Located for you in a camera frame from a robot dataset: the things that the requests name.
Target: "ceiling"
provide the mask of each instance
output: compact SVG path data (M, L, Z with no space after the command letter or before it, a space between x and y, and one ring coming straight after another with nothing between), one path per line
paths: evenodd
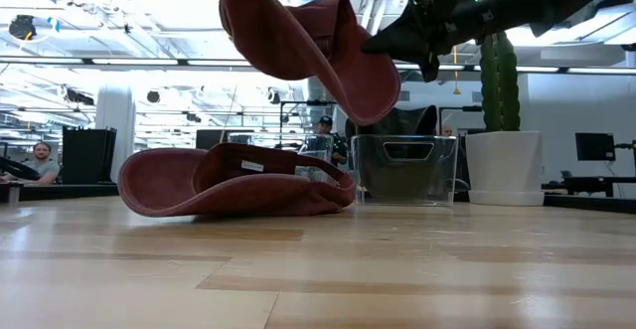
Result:
M280 1L293 6L311 0ZM393 22L405 1L351 0L359 23L372 34ZM624 52L619 45L636 40L634 4L601 9L588 19L589 11L597 9L598 1L601 0L562 25L569 27L552 30L539 39L525 27L510 30L519 64L612 66L623 61ZM0 55L242 60L221 26L218 3L219 0L2 0ZM8 25L17 15L36 17L38 35L33 41L24 43L8 33ZM454 54L441 61L477 64L479 57L474 43L466 43L458 45ZM137 143L141 147L171 143L190 146L193 136L184 139L180 134L205 126L275 128L280 107L268 99L272 90L282 100L329 99L322 85L313 79L283 82L255 72L227 70L131 72L139 79L134 91L140 112ZM64 124L91 125L94 106L69 101L68 90L97 101L100 84L116 75L72 66L0 63L0 110L4 114L4 122L0 115L4 128L0 129L0 136L15 144L21 144L19 141L27 137L25 134L55 140ZM452 73L442 74L439 81L446 82L452 77ZM148 101L151 90L161 94L159 102ZM12 111L17 107L32 111ZM37 108L52 111L33 110ZM197 113L200 121L189 120L182 111ZM235 115L228 116L229 111ZM238 111L245 115L236 115ZM299 106L293 111L298 116L291 116L286 126L302 128L311 126L315 117L327 108Z

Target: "white ceiling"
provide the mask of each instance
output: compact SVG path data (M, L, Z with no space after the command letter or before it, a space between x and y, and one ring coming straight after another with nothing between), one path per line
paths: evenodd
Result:
M287 5L299 5L309 0L280 1ZM351 1L359 22L372 33L393 22L402 12L405 2ZM218 3L219 0L2 0L0 55L241 60L242 56L222 29ZM633 6L601 11L594 19L569 29L550 31L540 39L532 37L524 27L510 30L509 36L517 46L521 65L612 66L624 59L624 52L615 45L616 40L629 41L632 40L630 35L636 36L633 30L630 31L636 26ZM37 17L38 37L32 42L22 43L7 32L11 20L20 14ZM60 22L60 32L48 23L49 18ZM580 15L574 15L572 20L574 23L581 21ZM126 24L131 27L130 33L124 32ZM456 55L445 56L441 61L477 64L479 50L472 43L458 45ZM0 72L5 66L0 64ZM64 91L61 89L74 89L96 100L99 89L97 80L102 80L104 75L105 72L100 70L10 65L0 74L0 108L6 110L12 106L25 106L70 109L65 113L51 113L44 118L33 115L34 112L28 116L24 115L26 112L13 113L23 119L29 116L35 119L33 123L39 124L44 132L51 129L58 131L55 124L64 122L87 125L92 122L94 107L85 106L82 108L84 112L73 113L76 105L64 101ZM137 109L147 112L138 117L139 129L143 129L144 133L146 125L161 129L191 126L188 128L191 130L198 126L223 123L241 125L240 116L223 116L223 112L229 110L262 114L260 117L244 117L244 126L268 127L277 124L278 115L275 113L279 111L279 106L270 104L266 97L270 87L278 89L281 97L288 100L327 97L326 92L320 86L315 86L314 82L282 82L250 72L135 71L135 76L141 80L141 85L135 89ZM452 74L442 75L440 81L448 81L450 77ZM160 91L162 101L149 103L146 100L148 90ZM230 109L233 97L235 102ZM192 123L185 120L183 114L177 114L181 110L217 111L219 114L201 113L202 122ZM297 123L293 124L294 120L290 126L309 126L309 111L302 108L296 110L306 117L298 117ZM158 111L174 111L175 114L158 114ZM9 123L17 126L13 115L9 118L5 119L5 127Z

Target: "red bucket hat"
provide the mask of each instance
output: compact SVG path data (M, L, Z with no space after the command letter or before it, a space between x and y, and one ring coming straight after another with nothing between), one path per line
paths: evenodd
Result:
M296 166L319 168L339 186L296 176ZM235 143L138 152L121 166L117 186L123 202L147 217L329 214L349 206L356 189L323 160Z
M361 51L371 35L349 0L284 7L278 0L221 0L221 22L259 71L286 81L317 76L350 119L369 125L398 101L391 57Z

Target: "green cactus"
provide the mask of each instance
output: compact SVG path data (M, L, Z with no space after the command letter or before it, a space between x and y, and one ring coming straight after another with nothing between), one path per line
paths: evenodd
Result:
M505 32L486 37L479 66L486 131L519 131L517 56Z

